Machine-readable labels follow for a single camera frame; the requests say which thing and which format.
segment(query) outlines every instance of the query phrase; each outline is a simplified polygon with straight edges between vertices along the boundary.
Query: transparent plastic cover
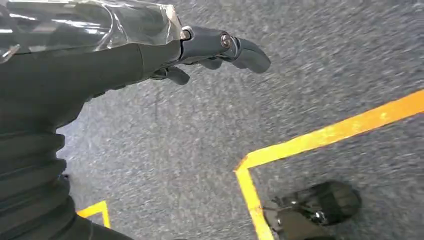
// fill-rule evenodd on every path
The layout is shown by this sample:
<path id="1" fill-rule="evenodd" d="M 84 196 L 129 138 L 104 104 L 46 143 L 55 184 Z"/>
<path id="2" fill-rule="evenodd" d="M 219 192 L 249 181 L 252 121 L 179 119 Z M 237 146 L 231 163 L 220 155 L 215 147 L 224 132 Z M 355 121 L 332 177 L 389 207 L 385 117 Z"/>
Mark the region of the transparent plastic cover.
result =
<path id="1" fill-rule="evenodd" d="M 0 63 L 14 54 L 126 44 L 165 45 L 184 37 L 174 6 L 137 0 L 0 0 Z"/>

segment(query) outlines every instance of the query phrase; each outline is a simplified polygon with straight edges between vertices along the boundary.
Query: prosthetic hand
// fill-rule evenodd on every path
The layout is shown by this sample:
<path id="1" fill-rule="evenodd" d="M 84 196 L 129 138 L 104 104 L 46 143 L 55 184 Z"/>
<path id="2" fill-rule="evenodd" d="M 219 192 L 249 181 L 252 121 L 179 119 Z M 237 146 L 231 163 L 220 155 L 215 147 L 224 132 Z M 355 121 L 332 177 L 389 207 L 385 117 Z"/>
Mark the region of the prosthetic hand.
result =
<path id="1" fill-rule="evenodd" d="M 75 214 L 58 127 L 84 103 L 146 79 L 186 84 L 177 65 L 265 72 L 257 45 L 181 27 L 170 5 L 135 0 L 0 2 L 0 239 L 130 240 Z"/>

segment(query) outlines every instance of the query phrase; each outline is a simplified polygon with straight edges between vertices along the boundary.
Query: gray carpet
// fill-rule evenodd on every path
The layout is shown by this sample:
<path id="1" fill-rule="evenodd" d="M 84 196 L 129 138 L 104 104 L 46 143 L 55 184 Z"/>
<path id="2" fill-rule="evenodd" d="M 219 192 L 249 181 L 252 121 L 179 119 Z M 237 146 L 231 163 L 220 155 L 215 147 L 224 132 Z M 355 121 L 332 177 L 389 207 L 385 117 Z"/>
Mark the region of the gray carpet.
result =
<path id="1" fill-rule="evenodd" d="M 184 66 L 188 85 L 107 92 L 60 130 L 77 207 L 106 200 L 112 228 L 135 239 L 256 239 L 233 173 L 244 155 L 424 87 L 417 0 L 160 2 L 184 24 L 258 43 L 272 66 Z M 327 179 L 357 187 L 363 211 L 331 229 L 339 239 L 421 240 L 423 158 L 416 115 L 252 172 L 262 199 Z"/>

